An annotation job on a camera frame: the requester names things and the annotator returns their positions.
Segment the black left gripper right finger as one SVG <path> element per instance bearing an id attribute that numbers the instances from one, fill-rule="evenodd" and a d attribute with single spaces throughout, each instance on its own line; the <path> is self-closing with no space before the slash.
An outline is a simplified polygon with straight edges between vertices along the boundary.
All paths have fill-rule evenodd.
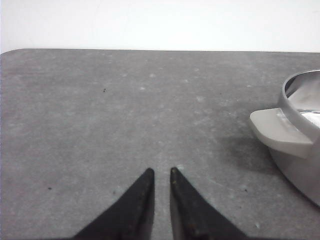
<path id="1" fill-rule="evenodd" d="M 245 240 L 176 167 L 170 170 L 170 217 L 175 240 Z"/>

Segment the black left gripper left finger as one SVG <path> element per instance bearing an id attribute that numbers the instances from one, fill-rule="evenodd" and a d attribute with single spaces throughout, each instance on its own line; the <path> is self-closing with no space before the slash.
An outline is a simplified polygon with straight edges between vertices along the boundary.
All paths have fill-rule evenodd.
<path id="1" fill-rule="evenodd" d="M 74 240 L 149 240 L 155 214 L 155 172 L 145 172 Z"/>

